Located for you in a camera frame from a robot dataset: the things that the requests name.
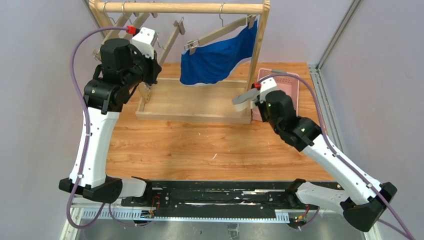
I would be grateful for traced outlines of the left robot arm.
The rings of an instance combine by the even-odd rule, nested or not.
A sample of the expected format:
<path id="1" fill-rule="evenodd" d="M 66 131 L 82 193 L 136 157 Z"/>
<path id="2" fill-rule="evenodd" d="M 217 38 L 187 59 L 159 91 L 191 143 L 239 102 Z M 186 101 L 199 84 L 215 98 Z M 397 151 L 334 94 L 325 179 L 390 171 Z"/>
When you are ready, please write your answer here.
<path id="1" fill-rule="evenodd" d="M 118 178 L 106 174 L 112 133 L 123 106 L 141 83 L 157 83 L 162 68 L 153 43 L 148 40 L 113 38 L 100 47 L 101 64 L 83 90 L 85 119 L 77 160 L 59 189 L 85 199 L 111 204 L 119 198 L 145 200 L 152 188 L 140 177 Z"/>

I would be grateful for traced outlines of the wooden hanger with grey underwear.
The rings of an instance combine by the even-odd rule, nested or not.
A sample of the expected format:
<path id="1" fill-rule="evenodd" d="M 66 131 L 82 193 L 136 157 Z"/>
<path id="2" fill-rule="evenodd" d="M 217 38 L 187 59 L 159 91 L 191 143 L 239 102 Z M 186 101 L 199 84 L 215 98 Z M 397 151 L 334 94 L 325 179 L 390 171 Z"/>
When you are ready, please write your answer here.
<path id="1" fill-rule="evenodd" d="M 183 36 L 186 33 L 186 29 L 184 26 L 184 17 L 181 17 L 179 21 L 175 20 L 173 23 L 174 30 L 170 35 L 166 45 L 162 48 L 162 55 L 158 58 L 158 64 L 162 66 L 165 63 L 166 58 L 168 57 L 173 45 L 175 44 L 178 36 Z"/>

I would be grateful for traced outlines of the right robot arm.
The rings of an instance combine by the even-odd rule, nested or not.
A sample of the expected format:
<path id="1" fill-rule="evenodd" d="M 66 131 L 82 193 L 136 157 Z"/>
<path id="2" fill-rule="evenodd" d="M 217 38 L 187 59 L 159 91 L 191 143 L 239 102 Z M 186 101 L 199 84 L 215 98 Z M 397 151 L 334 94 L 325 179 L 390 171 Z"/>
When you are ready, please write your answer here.
<path id="1" fill-rule="evenodd" d="M 353 164 L 323 134 L 313 120 L 297 116 L 290 96 L 282 90 L 259 90 L 253 98 L 263 122 L 288 145 L 322 166 L 341 185 L 341 190 L 297 178 L 285 190 L 292 207 L 315 205 L 336 212 L 354 228 L 369 232 L 397 193 L 390 182 L 380 183 Z"/>

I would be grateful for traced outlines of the grey underwear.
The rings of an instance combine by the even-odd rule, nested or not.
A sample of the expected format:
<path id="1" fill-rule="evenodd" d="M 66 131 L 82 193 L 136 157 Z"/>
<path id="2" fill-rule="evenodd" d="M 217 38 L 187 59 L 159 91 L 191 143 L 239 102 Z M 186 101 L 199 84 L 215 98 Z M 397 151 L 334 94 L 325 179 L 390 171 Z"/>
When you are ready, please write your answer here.
<path id="1" fill-rule="evenodd" d="M 241 112 L 245 109 L 253 109 L 260 101 L 260 91 L 252 88 L 241 95 L 235 96 L 232 99 L 232 104 L 236 112 Z"/>

